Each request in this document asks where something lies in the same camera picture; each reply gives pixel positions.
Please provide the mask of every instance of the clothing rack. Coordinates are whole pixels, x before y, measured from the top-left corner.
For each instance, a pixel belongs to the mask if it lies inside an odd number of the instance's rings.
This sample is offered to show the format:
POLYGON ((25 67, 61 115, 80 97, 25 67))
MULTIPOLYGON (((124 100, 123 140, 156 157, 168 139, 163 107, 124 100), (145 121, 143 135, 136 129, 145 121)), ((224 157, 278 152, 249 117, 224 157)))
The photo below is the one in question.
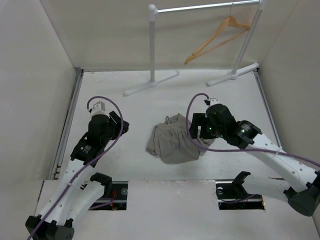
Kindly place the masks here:
POLYGON ((176 8, 167 8, 167 9, 157 9, 155 5, 150 4, 149 9, 149 39, 150 39, 150 80, 146 83, 137 85, 135 87, 129 88, 124 91, 124 95, 129 96, 132 94, 135 94, 137 92, 140 92, 142 90, 156 87, 157 84, 163 83, 169 79, 177 77, 180 73, 178 70, 176 70, 176 74, 167 77, 162 80, 156 81, 155 79, 155 37, 156 37, 156 15, 158 14, 165 14, 165 13, 172 13, 172 12, 182 12, 182 11, 191 11, 191 10, 199 10, 199 9, 209 9, 209 8, 225 8, 225 7, 236 7, 236 6, 246 6, 246 5, 258 5, 258 8, 256 10, 256 13, 254 15, 251 27, 246 35, 246 38, 244 40, 244 43, 242 45, 242 48, 240 50, 240 53, 235 61, 235 64, 233 66, 233 69, 228 73, 226 76, 221 76, 217 79, 207 81, 207 85, 213 86, 217 85, 219 83, 225 82, 227 80, 235 80, 238 76, 246 74, 254 69, 256 69, 259 64, 254 63, 249 66, 243 67, 239 69, 240 63, 242 58, 245 55, 245 52, 247 50, 248 44, 250 42, 250 39, 255 31, 255 28, 257 26, 257 23, 259 21, 259 18, 261 16, 261 13, 263 9, 265 8, 267 4, 267 0, 244 0, 244 1, 234 1, 234 2, 224 2, 224 3, 214 3, 214 4, 207 4, 207 5, 197 5, 197 6, 185 6, 185 7, 176 7, 176 8))

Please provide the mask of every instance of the clothes hanger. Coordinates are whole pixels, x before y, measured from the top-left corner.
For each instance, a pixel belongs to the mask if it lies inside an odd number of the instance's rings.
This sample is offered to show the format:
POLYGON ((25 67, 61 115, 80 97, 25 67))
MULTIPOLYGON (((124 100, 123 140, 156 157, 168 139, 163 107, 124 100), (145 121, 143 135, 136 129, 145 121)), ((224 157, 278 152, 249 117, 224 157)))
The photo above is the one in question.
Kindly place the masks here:
POLYGON ((230 42, 231 40, 241 36, 242 34, 244 34, 245 32, 247 32, 250 29, 250 24, 243 24, 243 23, 238 23, 236 18, 234 16, 228 16, 220 25, 219 27, 216 29, 216 31, 213 33, 213 35, 204 43, 202 44, 201 47, 199 47, 196 51, 194 51, 192 53, 192 55, 190 55, 184 62, 184 64, 188 64, 190 61, 201 57, 204 54, 207 54, 209 52, 211 52, 212 50, 219 48, 220 46, 230 42), (242 28, 245 29, 244 31, 238 33, 237 35, 219 43, 218 45, 215 45, 214 47, 208 49, 207 51, 204 51, 202 53, 200 53, 209 43, 211 43, 213 41, 213 39, 215 39, 221 32, 224 31, 224 29, 226 27, 235 27, 235 28, 242 28))

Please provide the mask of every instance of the hanger hook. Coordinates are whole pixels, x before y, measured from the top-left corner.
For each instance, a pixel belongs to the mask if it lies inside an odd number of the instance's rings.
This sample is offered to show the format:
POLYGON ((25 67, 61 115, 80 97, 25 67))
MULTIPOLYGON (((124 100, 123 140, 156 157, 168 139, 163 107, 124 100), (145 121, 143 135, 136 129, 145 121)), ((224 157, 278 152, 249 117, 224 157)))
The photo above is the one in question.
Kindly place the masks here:
POLYGON ((235 1, 232 2, 231 7, 230 7, 230 11, 229 11, 229 17, 231 16, 231 9, 234 6, 235 1))

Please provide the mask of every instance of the bolt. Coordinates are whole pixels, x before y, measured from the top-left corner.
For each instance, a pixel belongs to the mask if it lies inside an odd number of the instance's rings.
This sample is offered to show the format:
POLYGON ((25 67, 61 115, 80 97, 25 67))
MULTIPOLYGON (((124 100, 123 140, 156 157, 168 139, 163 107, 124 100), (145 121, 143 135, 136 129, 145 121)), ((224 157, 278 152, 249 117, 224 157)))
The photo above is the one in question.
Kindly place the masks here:
POLYGON ((121 194, 122 194, 122 195, 127 195, 127 194, 128 194, 128 189, 122 188, 122 189, 121 189, 121 194))
POLYGON ((218 187, 217 190, 216 190, 216 193, 218 195, 222 195, 224 193, 224 189, 222 187, 218 187))

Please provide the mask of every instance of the gray garment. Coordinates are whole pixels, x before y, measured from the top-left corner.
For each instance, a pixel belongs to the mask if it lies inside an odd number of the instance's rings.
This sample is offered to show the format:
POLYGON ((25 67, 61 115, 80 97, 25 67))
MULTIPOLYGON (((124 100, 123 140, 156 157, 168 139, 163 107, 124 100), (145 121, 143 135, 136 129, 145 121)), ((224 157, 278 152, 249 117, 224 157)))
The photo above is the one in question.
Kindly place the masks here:
MULTIPOLYGON (((195 139, 199 145, 208 148, 213 139, 195 139)), ((199 149, 189 139, 186 129, 186 118, 180 113, 166 117, 164 123, 159 123, 153 129, 151 138, 146 145, 146 151, 151 155, 160 156, 166 164, 181 164, 198 160, 200 153, 206 152, 199 149)))

